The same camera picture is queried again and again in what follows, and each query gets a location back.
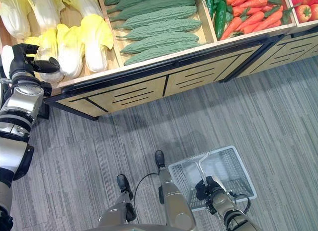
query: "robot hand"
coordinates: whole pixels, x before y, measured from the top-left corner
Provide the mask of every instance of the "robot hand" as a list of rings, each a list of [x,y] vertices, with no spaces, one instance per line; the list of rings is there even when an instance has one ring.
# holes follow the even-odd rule
[[[44,96],[50,96],[52,87],[40,82],[34,71],[54,73],[59,63],[35,61],[28,54],[36,54],[38,46],[19,44],[12,47],[14,58],[10,65],[10,79],[0,82],[12,84],[4,94],[6,100],[0,110],[0,230],[12,228],[9,216],[12,203],[12,181],[29,170],[34,148],[27,142]]]
[[[212,215],[217,213],[221,217],[227,231],[261,231],[246,216],[247,210],[240,210],[230,199],[222,184],[216,182],[211,176],[206,178],[206,183],[201,180],[196,185],[196,190],[197,198],[207,201],[207,209]]]

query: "green pepper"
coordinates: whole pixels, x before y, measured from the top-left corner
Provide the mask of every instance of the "green pepper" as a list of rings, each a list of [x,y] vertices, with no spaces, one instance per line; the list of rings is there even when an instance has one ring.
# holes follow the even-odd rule
[[[224,0],[220,1],[215,14],[214,29],[218,40],[222,37],[225,28],[225,20],[227,15],[227,4]]]
[[[231,13],[227,12],[226,17],[225,17],[225,22],[228,23],[228,22],[232,21],[233,18],[234,18],[233,15]]]

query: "black cable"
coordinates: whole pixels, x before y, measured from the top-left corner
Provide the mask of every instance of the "black cable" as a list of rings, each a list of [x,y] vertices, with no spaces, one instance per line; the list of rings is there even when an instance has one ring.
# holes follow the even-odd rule
[[[141,182],[146,179],[148,176],[151,176],[151,175],[159,175],[158,173],[149,173],[148,175],[145,175],[138,183],[137,187],[136,187],[136,190],[135,190],[135,194],[134,194],[134,208],[135,208],[135,212],[136,212],[136,218],[137,218],[137,222],[139,223],[139,219],[138,219],[138,215],[137,215],[137,209],[136,209],[136,193],[137,193],[137,190],[138,190],[138,187],[139,185],[141,184]]]
[[[234,197],[234,202],[235,202],[235,204],[237,204],[237,198],[238,198],[239,196],[244,196],[244,197],[247,199],[247,205],[246,205],[245,210],[243,211],[243,213],[246,215],[246,214],[248,213],[248,211],[249,211],[251,205],[252,205],[252,203],[251,203],[249,197],[248,197],[246,194],[238,194],[238,195],[237,195],[237,194],[235,194],[235,193],[233,193],[233,192],[230,192],[230,195]]]

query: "striped carpet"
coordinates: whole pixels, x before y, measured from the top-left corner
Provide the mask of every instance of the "striped carpet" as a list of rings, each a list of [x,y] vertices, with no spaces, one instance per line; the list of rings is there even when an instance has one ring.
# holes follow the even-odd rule
[[[93,122],[52,109],[30,141],[29,173],[14,182],[14,231],[84,231],[119,195],[116,176],[135,188],[156,171],[154,152],[170,164],[234,145],[258,197],[249,216],[268,231],[318,230],[318,58],[225,84],[209,84]],[[157,177],[137,194],[142,223],[165,224]],[[198,230],[224,231],[207,211]]]

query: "wooden display shelf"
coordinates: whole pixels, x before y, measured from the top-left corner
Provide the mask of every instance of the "wooden display shelf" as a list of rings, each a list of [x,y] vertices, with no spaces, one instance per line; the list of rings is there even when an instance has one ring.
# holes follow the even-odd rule
[[[293,6],[292,0],[287,0],[287,2],[289,3],[290,6]],[[296,27],[291,31],[291,33],[308,31],[308,30],[318,26],[318,20],[299,23],[295,9],[293,9],[292,15],[293,15],[294,21],[296,23]]]

